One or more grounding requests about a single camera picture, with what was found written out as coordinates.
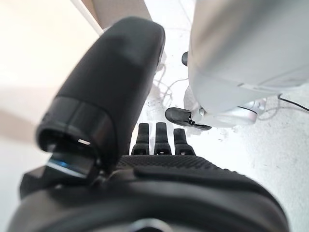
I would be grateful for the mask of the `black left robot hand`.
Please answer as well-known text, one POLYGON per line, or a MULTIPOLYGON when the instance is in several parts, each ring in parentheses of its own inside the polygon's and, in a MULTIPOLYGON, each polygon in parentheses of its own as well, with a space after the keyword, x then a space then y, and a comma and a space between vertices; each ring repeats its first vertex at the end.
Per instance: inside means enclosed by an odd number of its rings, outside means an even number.
POLYGON ((244 175, 195 155, 165 123, 131 135, 165 44, 162 26, 128 17, 73 69, 36 129, 49 161, 23 175, 10 232, 287 232, 276 199, 244 175))

